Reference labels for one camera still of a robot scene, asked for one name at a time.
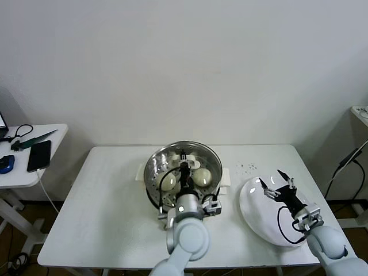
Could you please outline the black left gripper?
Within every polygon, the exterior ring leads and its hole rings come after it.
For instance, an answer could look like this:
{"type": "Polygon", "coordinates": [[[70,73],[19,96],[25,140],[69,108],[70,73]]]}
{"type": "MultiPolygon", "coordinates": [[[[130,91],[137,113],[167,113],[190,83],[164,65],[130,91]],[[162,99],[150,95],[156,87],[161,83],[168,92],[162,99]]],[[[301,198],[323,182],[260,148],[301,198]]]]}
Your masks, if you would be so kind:
{"type": "Polygon", "coordinates": [[[181,160],[181,164],[180,164],[180,172],[181,172],[181,176],[179,178],[179,182],[180,182],[180,193],[181,194],[186,194],[186,193],[191,193],[193,192],[193,180],[190,177],[190,167],[187,161],[187,156],[186,154],[181,154],[180,155],[180,160],[181,160]]]}

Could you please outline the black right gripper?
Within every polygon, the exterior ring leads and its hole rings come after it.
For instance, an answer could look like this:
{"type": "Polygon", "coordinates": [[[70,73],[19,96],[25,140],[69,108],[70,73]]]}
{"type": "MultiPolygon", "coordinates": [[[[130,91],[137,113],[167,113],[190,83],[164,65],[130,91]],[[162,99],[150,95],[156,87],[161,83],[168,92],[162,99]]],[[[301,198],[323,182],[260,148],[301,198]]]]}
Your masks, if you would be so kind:
{"type": "Polygon", "coordinates": [[[279,175],[287,182],[287,184],[275,191],[269,189],[266,183],[261,178],[258,178],[263,189],[263,193],[266,197],[275,199],[276,202],[283,202],[291,215],[296,216],[299,211],[306,207],[306,204],[302,203],[296,195],[297,188],[294,184],[294,178],[288,176],[287,173],[281,170],[277,171],[279,175]]]}

